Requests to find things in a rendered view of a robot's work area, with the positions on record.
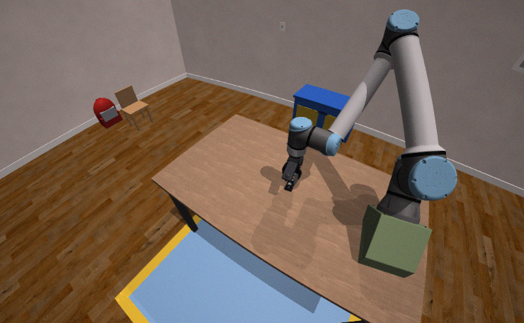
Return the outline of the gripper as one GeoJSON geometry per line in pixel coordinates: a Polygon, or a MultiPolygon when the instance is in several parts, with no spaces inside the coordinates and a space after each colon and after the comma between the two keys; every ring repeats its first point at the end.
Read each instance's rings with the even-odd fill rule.
{"type": "MultiPolygon", "coordinates": [[[[302,171],[300,169],[300,164],[303,162],[304,157],[303,156],[302,157],[293,157],[293,156],[289,155],[289,157],[287,159],[287,162],[285,162],[285,164],[284,164],[284,166],[282,168],[282,172],[284,172],[285,167],[287,166],[287,163],[288,163],[290,157],[300,160],[300,162],[299,162],[299,164],[297,166],[296,172],[295,172],[296,174],[294,174],[295,179],[294,179],[294,183],[293,184],[295,185],[297,183],[297,181],[299,180],[299,178],[301,177],[301,175],[302,175],[302,171]]],[[[302,166],[302,164],[301,164],[301,166],[302,166]]]]}

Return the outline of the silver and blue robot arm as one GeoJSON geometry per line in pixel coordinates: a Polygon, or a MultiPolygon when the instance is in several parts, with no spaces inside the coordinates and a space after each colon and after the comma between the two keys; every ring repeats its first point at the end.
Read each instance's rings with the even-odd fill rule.
{"type": "Polygon", "coordinates": [[[286,142],[287,153],[293,157],[304,156],[307,147],[324,156],[335,156],[393,69],[406,149],[397,157],[386,195],[378,203],[377,210],[414,224],[419,224],[421,219],[421,200],[443,199],[452,193],[457,183],[455,167],[447,160],[445,149],[438,144],[418,25],[419,17],[413,11],[403,9],[392,13],[374,62],[328,131],[313,126],[308,118],[294,118],[290,121],[286,142]]]}

